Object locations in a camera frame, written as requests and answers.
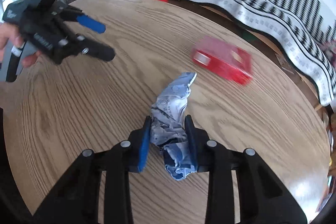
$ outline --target crumpled wrapper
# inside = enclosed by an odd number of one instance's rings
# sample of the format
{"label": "crumpled wrapper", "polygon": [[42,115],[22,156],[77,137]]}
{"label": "crumpled wrapper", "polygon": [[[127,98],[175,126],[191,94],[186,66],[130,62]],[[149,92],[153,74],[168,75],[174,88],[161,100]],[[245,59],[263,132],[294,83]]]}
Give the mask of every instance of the crumpled wrapper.
{"label": "crumpled wrapper", "polygon": [[170,156],[165,158],[166,170],[175,180],[196,172],[191,164],[187,135],[183,129],[184,111],[190,95],[190,85],[196,72],[184,72],[171,82],[152,105],[151,143]]}

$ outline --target red box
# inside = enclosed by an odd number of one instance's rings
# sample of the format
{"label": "red box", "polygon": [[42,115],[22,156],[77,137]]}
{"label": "red box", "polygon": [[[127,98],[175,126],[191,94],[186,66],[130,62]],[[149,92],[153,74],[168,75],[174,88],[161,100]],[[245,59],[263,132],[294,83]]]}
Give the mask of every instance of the red box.
{"label": "red box", "polygon": [[192,50],[191,58],[215,74],[246,85],[252,79],[252,57],[225,41],[204,37]]}

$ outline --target round wooden table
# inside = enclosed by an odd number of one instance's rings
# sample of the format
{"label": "round wooden table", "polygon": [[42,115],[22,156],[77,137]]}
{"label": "round wooden table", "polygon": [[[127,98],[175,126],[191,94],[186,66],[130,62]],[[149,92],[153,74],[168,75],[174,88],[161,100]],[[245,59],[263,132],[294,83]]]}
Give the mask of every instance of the round wooden table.
{"label": "round wooden table", "polygon": [[[107,29],[96,34],[78,24],[72,28],[113,46],[115,59],[105,63],[81,55],[55,66],[41,58],[13,84],[0,85],[8,158],[32,213],[82,150],[108,150],[126,139],[184,71],[197,72],[186,110],[195,125],[228,149],[254,148],[305,213],[315,211],[327,179],[327,135],[308,100],[266,56],[214,22],[164,2],[73,5]],[[254,79],[248,86],[192,62],[190,50],[205,35],[251,53]],[[135,223],[204,223],[208,175],[174,181],[154,146],[145,171],[130,175],[130,188]]]}

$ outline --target black and white striped cloth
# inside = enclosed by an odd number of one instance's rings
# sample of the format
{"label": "black and white striped cloth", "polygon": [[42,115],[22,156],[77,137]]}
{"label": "black and white striped cloth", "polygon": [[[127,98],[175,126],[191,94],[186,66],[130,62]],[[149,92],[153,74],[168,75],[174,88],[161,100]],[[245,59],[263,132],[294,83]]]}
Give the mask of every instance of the black and white striped cloth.
{"label": "black and white striped cloth", "polygon": [[336,96],[336,73],[318,44],[336,39],[336,17],[321,0],[191,0],[214,4],[258,32],[274,37],[325,106]]}

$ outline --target metal bolt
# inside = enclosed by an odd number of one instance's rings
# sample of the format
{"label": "metal bolt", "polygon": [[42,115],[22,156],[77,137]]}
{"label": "metal bolt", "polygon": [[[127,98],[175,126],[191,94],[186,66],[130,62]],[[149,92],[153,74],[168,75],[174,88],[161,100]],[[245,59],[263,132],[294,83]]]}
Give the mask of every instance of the metal bolt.
{"label": "metal bolt", "polygon": [[92,150],[91,149],[85,149],[83,152],[82,152],[82,155],[84,157],[90,157],[92,155]]}
{"label": "metal bolt", "polygon": [[66,39],[61,39],[60,41],[58,41],[58,45],[60,46],[65,46],[66,44],[68,44],[68,40]]}
{"label": "metal bolt", "polygon": [[248,148],[245,150],[245,153],[248,154],[249,156],[254,156],[255,150],[253,148]]}
{"label": "metal bolt", "polygon": [[84,50],[82,50],[82,54],[87,54],[89,52],[89,48],[85,48]]}
{"label": "metal bolt", "polygon": [[209,147],[215,147],[217,145],[217,142],[214,140],[207,141],[207,146]]}
{"label": "metal bolt", "polygon": [[131,142],[128,140],[122,141],[120,143],[121,147],[129,147],[131,145]]}

